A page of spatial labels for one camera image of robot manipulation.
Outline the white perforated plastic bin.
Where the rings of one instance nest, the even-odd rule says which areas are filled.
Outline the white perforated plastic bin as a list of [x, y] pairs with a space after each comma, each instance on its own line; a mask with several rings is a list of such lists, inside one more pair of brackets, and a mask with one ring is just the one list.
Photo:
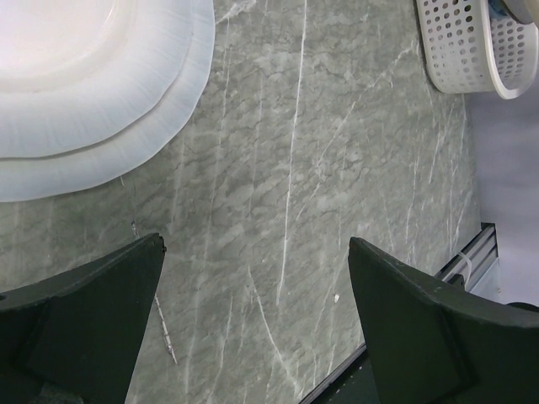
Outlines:
[[487, 1], [417, 1], [427, 71], [443, 93], [521, 96], [538, 69], [538, 29]]

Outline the aluminium rail frame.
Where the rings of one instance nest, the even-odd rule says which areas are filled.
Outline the aluminium rail frame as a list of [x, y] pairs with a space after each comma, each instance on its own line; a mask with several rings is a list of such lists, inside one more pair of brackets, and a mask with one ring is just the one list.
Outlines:
[[439, 270], [434, 277], [447, 284], [460, 285], [466, 292], [479, 290], [489, 270], [499, 261], [494, 223], [483, 223], [481, 231]]

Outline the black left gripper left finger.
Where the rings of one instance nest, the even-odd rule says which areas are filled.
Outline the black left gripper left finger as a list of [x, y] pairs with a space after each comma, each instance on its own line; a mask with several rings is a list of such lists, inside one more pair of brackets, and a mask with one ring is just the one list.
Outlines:
[[1, 401], [44, 385], [87, 403], [125, 401], [163, 269], [152, 233], [102, 258], [1, 294]]

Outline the black table front frame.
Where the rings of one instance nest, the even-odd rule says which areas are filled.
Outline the black table front frame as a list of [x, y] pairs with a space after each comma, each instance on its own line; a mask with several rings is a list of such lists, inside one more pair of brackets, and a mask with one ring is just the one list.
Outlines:
[[300, 401], [323, 403], [380, 403], [364, 343]]

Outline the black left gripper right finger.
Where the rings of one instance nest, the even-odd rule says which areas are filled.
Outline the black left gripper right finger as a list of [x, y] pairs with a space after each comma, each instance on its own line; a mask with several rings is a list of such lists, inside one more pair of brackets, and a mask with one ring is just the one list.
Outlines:
[[538, 309], [500, 304], [353, 237], [350, 280], [382, 403], [536, 403]]

